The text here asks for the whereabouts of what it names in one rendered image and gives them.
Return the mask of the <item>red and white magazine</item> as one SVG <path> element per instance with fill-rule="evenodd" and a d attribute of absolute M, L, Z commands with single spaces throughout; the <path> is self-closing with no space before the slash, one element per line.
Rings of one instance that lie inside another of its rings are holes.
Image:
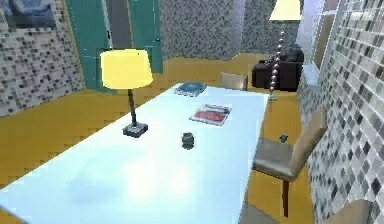
<path fill-rule="evenodd" d="M 232 109 L 230 107 L 203 104 L 191 117 L 191 121 L 222 126 Z"/>

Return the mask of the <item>blue book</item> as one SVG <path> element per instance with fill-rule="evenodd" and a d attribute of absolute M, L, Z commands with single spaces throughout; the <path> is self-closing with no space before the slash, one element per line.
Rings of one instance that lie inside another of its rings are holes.
<path fill-rule="evenodd" d="M 174 91 L 177 95 L 197 97 L 206 89 L 207 85 L 200 82 L 185 82 Z"/>

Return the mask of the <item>beige dining chair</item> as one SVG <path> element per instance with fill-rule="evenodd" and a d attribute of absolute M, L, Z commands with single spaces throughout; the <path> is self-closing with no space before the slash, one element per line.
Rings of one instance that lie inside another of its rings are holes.
<path fill-rule="evenodd" d="M 233 90 L 247 90 L 248 77 L 242 74 L 231 74 L 222 72 L 220 75 L 219 86 Z"/>
<path fill-rule="evenodd" d="M 372 203 L 368 200 L 355 200 L 325 220 L 322 224 L 368 224 Z"/>
<path fill-rule="evenodd" d="M 283 182 L 282 207 L 285 217 L 288 217 L 289 211 L 289 183 L 297 179 L 326 130 L 326 108 L 320 106 L 312 113 L 310 121 L 293 145 L 267 138 L 258 139 L 252 169 Z"/>

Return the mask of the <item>pale blue table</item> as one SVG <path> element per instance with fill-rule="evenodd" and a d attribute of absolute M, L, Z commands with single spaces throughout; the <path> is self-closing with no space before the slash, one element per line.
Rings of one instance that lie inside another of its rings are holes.
<path fill-rule="evenodd" d="M 267 101 L 168 89 L 137 108 L 141 137 L 123 135 L 125 115 L 1 189 L 0 208 L 26 224 L 237 224 Z M 191 121 L 203 104 L 232 111 L 222 126 Z"/>

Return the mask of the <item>yellow shade table lamp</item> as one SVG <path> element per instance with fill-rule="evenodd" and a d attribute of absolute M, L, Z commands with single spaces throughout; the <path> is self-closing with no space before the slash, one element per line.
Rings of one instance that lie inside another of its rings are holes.
<path fill-rule="evenodd" d="M 123 134 L 139 138 L 148 125 L 137 121 L 133 90 L 153 82 L 148 53 L 145 50 L 108 50 L 100 54 L 102 85 L 108 89 L 127 90 L 131 109 L 131 123 Z"/>

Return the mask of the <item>teal room door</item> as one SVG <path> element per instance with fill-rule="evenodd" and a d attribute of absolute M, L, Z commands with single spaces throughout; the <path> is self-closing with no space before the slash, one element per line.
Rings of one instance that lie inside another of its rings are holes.
<path fill-rule="evenodd" d="M 144 49 L 153 73 L 163 72 L 159 0 L 65 0 L 88 89 L 109 92 L 101 82 L 100 53 Z"/>

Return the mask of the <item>beaded pole floor lamp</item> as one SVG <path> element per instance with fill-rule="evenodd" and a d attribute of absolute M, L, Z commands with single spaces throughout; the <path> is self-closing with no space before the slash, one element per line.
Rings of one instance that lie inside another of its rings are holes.
<path fill-rule="evenodd" d="M 277 96 L 274 94 L 274 90 L 277 83 L 277 75 L 279 74 L 281 50 L 284 46 L 285 40 L 285 28 L 286 22 L 300 21 L 301 9 L 299 0 L 276 0 L 274 8 L 269 18 L 270 21 L 281 22 L 281 30 L 279 32 L 279 39 L 277 42 L 277 50 L 274 58 L 274 63 L 271 71 L 271 80 L 269 87 L 268 100 L 274 101 Z"/>

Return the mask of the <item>white framed window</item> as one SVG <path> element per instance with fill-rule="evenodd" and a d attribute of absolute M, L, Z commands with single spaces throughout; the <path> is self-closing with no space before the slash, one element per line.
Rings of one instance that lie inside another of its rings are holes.
<path fill-rule="evenodd" d="M 334 19 L 340 0 L 306 0 L 305 31 L 309 34 L 304 74 L 309 85 L 317 85 L 326 55 Z"/>

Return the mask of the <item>blue framed wall picture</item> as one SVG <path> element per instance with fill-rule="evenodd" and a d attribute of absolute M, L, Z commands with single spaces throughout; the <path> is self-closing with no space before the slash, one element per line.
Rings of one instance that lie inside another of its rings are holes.
<path fill-rule="evenodd" d="M 50 0 L 0 0 L 9 28 L 55 28 Z"/>

